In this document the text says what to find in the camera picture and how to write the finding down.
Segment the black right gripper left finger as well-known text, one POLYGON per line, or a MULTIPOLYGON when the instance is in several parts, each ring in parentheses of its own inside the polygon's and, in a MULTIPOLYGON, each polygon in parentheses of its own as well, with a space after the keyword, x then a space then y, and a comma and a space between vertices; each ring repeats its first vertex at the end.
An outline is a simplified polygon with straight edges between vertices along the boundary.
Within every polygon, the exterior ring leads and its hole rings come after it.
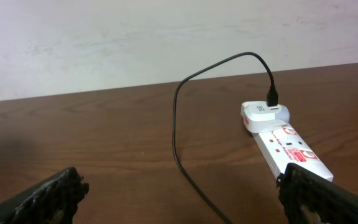
POLYGON ((72 224, 90 186, 67 167, 0 203, 0 224, 72 224))

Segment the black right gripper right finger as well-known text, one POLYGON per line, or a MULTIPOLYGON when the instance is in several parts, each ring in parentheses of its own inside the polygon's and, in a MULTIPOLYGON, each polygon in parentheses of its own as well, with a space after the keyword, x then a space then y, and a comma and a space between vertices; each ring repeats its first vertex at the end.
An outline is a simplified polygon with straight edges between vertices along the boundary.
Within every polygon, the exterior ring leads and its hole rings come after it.
POLYGON ((358 223, 358 196, 295 164, 276 178, 289 223, 358 223))

